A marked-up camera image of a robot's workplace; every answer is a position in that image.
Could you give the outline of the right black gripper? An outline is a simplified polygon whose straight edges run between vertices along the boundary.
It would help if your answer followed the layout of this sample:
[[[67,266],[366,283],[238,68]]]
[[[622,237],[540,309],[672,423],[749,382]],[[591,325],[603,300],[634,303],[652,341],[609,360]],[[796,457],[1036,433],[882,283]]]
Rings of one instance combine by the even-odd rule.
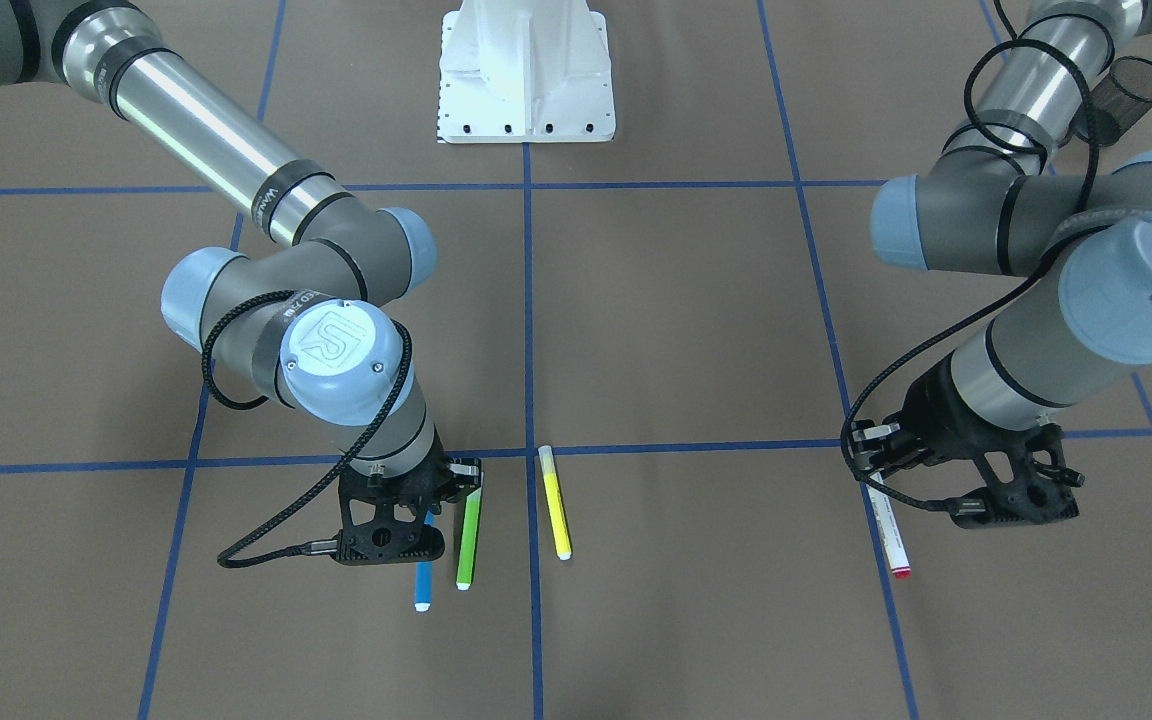
[[[340,473],[340,507],[353,511],[353,505],[362,503],[372,509],[425,509],[431,502],[442,501],[444,484],[454,482],[457,495],[471,495],[483,487],[483,462],[476,457],[450,457],[445,454],[439,439],[431,442],[425,455],[411,469],[397,473],[399,465],[407,464],[392,457],[365,457],[353,461]]]

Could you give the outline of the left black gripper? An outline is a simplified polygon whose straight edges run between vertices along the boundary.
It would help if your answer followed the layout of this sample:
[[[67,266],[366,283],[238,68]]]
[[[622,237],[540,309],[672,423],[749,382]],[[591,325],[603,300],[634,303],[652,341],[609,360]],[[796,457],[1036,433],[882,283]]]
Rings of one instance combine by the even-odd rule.
[[[905,442],[905,450],[901,454],[882,448],[900,430],[914,437]],[[911,382],[899,420],[850,423],[852,471],[861,477],[876,471],[887,477],[918,465],[934,467],[987,454],[1002,454],[1015,467],[1026,457],[1025,439],[1020,430],[996,427],[967,406],[952,377],[950,356]]]

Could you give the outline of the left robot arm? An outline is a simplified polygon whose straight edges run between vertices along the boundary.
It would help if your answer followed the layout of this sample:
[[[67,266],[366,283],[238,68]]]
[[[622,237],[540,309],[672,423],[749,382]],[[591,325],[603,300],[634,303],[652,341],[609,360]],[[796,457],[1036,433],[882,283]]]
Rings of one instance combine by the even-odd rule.
[[[846,416],[856,477],[986,461],[1055,435],[1053,416],[1152,364],[1152,151],[1100,176],[1100,150],[1152,106],[1152,1],[1037,1],[969,71],[961,123],[924,176],[882,184],[870,241],[914,270],[1014,275],[970,314],[987,327],[937,363],[890,419]]]

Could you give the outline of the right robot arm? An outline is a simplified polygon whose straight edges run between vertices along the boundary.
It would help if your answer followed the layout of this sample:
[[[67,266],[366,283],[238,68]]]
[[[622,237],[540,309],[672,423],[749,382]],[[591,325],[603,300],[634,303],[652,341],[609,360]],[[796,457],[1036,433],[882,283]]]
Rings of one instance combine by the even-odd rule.
[[[438,192],[467,158],[433,142],[435,23],[448,1],[150,1],[166,41],[285,141],[429,219],[440,262],[391,310],[412,331],[452,448],[517,442],[492,397],[473,279],[509,247],[500,191]],[[200,247],[273,252],[227,200],[68,88],[0,88],[0,521],[175,509],[185,460],[308,456],[314,420],[268,406],[198,419],[198,359],[159,291]]]

